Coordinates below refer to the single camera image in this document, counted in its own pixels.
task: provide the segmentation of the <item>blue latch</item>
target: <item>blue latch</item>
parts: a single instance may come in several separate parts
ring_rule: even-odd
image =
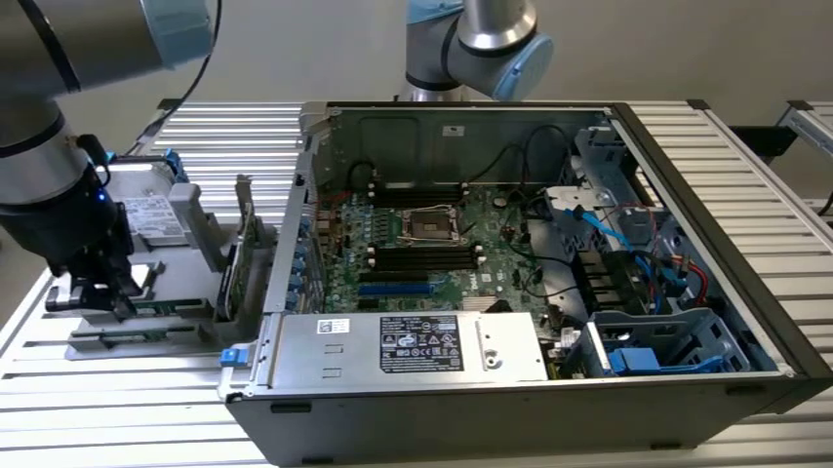
[[[227,348],[220,353],[220,366],[244,368],[248,365],[248,349]]]
[[[187,178],[187,173],[184,172],[183,166],[183,158],[180,158],[180,153],[178,153],[174,149],[168,148],[166,150],[166,160],[171,165],[171,169],[174,169],[174,180],[176,183],[190,183]]]
[[[650,348],[619,348],[607,353],[610,367],[617,375],[658,375],[720,372],[722,356],[712,356],[690,366],[661,366]]]

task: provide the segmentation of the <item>cable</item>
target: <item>cable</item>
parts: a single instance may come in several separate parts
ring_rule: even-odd
[[[102,188],[106,188],[107,185],[110,185],[110,179],[112,178],[112,175],[110,174],[110,165],[106,164],[102,166],[102,168],[104,168],[104,181],[102,182]]]
[[[478,225],[478,221],[474,221],[471,224],[469,224],[469,227],[466,227],[466,229],[459,231],[459,235],[465,236],[466,234],[469,234],[469,231],[471,231],[471,229],[474,229],[474,226],[477,225]]]
[[[598,222],[603,222],[609,217],[613,216],[614,213],[617,213],[618,211],[621,211],[625,208],[639,208],[642,210],[645,210],[646,212],[649,212],[649,218],[650,218],[650,245],[653,245],[653,248],[650,249],[650,252],[653,254],[656,254],[656,251],[660,247],[658,242],[657,242],[657,238],[660,236],[660,231],[658,231],[658,224],[656,222],[656,216],[653,215],[653,211],[649,207],[646,207],[642,203],[623,203],[621,205],[617,205],[615,208],[610,211],[610,213],[607,213],[602,219],[598,220]]]
[[[820,216],[825,216],[830,211],[830,207],[833,207],[833,192],[830,192],[830,196],[828,197],[828,203],[824,204],[821,210],[818,211]]]
[[[676,264],[682,264],[682,257],[673,256],[672,261]],[[692,271],[694,271],[696,275],[698,275],[698,278],[701,278],[701,291],[698,292],[698,295],[696,296],[694,303],[702,304],[705,301],[705,294],[708,292],[708,276],[705,275],[704,270],[692,261],[689,261],[689,268],[692,268]]]
[[[499,150],[499,153],[497,153],[497,156],[494,157],[494,159],[490,162],[490,164],[483,168],[483,170],[479,171],[471,178],[469,178],[469,183],[479,180],[481,177],[483,177],[489,173],[489,171],[495,167],[495,165],[499,162],[499,160],[509,153],[510,149],[518,150],[519,154],[523,155],[523,148],[518,144],[515,144],[515,143],[509,143],[506,146],[503,146],[503,149]]]
[[[662,307],[662,288],[660,287],[660,280],[653,273],[653,268],[646,264],[639,256],[637,256],[637,265],[646,272],[649,277],[649,301],[653,301],[653,314],[660,313],[660,308]]]
[[[344,186],[347,187],[347,191],[352,190],[352,173],[362,166],[367,166],[371,171],[377,170],[377,165],[370,161],[356,161],[355,163],[352,163],[350,165],[350,168],[347,169],[347,182],[344,183]]]
[[[546,124],[537,127],[530,135],[526,137],[526,141],[523,142],[523,165],[521,169],[521,186],[523,186],[527,182],[527,177],[530,174],[530,148],[533,146],[533,138],[538,134],[538,132],[543,130],[555,130],[561,134],[561,139],[563,139],[563,157],[565,159],[570,156],[570,140],[567,138],[567,134],[561,127],[554,124]]]
[[[567,210],[566,211],[570,215],[573,215],[573,211]],[[634,252],[634,247],[630,243],[630,241],[627,240],[627,238],[625,237],[623,234],[615,232],[610,227],[607,227],[605,224],[601,223],[599,219],[590,213],[590,212],[581,212],[581,216],[582,219],[603,234],[614,237],[619,243],[622,244],[622,246],[625,246],[625,249],[627,249],[627,252],[633,253]],[[653,309],[654,309],[654,313],[658,314],[660,312],[660,306],[662,304],[662,295],[661,295],[661,290],[660,290],[660,284],[658,284],[658,280],[656,279],[656,276],[653,274],[653,269],[649,266],[649,264],[646,263],[646,261],[637,256],[635,257],[635,262],[637,265],[639,266],[639,268],[642,268],[642,270],[646,273],[646,276],[649,277],[649,282],[653,285],[653,290],[656,293],[656,297],[653,299]]]
[[[211,63],[211,57],[214,56],[214,49],[218,45],[218,38],[220,37],[220,25],[223,23],[223,0],[216,0],[216,2],[218,2],[218,7],[216,7],[216,14],[215,14],[215,19],[214,19],[214,43],[211,44],[211,52],[208,53],[208,55],[206,56],[206,59],[203,60],[203,64],[199,67],[199,72],[196,73],[196,77],[194,78],[191,86],[184,92],[184,95],[182,95],[182,97],[178,99],[176,104],[174,104],[174,106],[166,111],[166,113],[154,122],[151,122],[147,127],[144,127],[142,134],[139,134],[139,136],[136,137],[135,143],[130,147],[126,154],[131,154],[138,149],[138,147],[144,143],[144,140],[152,137],[154,135],[156,135],[156,133],[162,129],[162,126],[166,124],[171,116],[175,114],[178,110],[180,110],[180,107],[183,107],[184,102],[191,98],[191,95],[194,94],[194,90],[196,90],[196,87],[199,86],[199,83],[203,80],[203,75],[206,74],[206,69],[208,68],[208,63]]]
[[[533,274],[530,274],[530,276],[526,277],[526,280],[523,280],[523,292],[526,294],[529,294],[531,297],[537,297],[539,299],[547,299],[547,298],[553,297],[554,295],[565,294],[567,291],[578,290],[578,286],[570,286],[569,288],[565,288],[563,290],[557,291],[553,294],[535,294],[534,292],[531,292],[530,291],[530,281],[533,280],[533,277],[535,276],[535,273],[541,269],[542,269],[542,267],[539,266],[535,269],[535,272],[533,272]]]
[[[534,197],[533,199],[530,199],[526,203],[533,203],[535,202],[538,199],[545,198],[543,195]],[[509,214],[506,215],[506,219],[503,220],[503,224],[499,227],[499,231],[503,231],[503,228],[509,225],[509,220],[511,219],[511,215],[514,214],[515,210],[510,210]],[[541,255],[534,255],[533,253],[526,253],[526,252],[521,252],[513,245],[511,242],[509,242],[507,240],[505,240],[506,246],[509,247],[509,249],[515,252],[518,255],[523,256],[525,258],[530,259],[530,260],[543,260],[543,261],[557,261],[558,263],[571,267],[573,265],[570,264],[570,262],[567,260],[563,260],[561,258],[555,258],[554,256],[541,256]]]

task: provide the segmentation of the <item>red wire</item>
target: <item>red wire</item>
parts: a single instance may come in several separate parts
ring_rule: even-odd
[[[674,263],[682,263],[682,258],[674,257],[672,258],[672,261]],[[705,276],[704,270],[693,262],[689,262],[689,268],[692,268],[692,271],[694,271],[701,278],[701,291],[698,292],[694,303],[702,304],[705,301],[705,293],[708,292],[708,276]]]

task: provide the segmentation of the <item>metal workbench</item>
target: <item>metal workbench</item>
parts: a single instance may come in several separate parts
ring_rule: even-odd
[[[833,233],[710,111],[631,104],[766,285],[833,365]],[[254,175],[259,214],[282,219],[296,104],[188,104],[150,152],[175,147],[203,205],[236,216],[234,179]],[[1,467],[270,466],[219,402],[216,355],[68,362],[80,318],[47,313],[44,273],[0,331]],[[247,372],[235,375],[243,381]],[[622,430],[627,430],[623,421]],[[426,466],[447,466],[429,463]],[[833,390],[754,416],[690,451],[470,460],[459,467],[833,466]]]
[[[789,127],[833,161],[833,102],[790,100],[777,125]]]

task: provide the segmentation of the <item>robotic arm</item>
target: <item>robotic arm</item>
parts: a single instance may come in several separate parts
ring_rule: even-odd
[[[551,40],[529,0],[413,0],[403,100],[462,100],[466,86],[521,99],[547,69]],[[108,196],[108,157],[75,136],[55,97],[204,57],[214,37],[204,0],[0,0],[0,225],[69,273],[51,310],[135,314],[131,233]]]
[[[72,294],[47,308],[135,313],[131,233],[94,165],[107,154],[75,136],[52,100],[203,57],[203,0],[0,0],[0,224]]]
[[[547,71],[553,42],[530,0],[411,0],[401,100],[465,100],[465,87],[521,100]]]

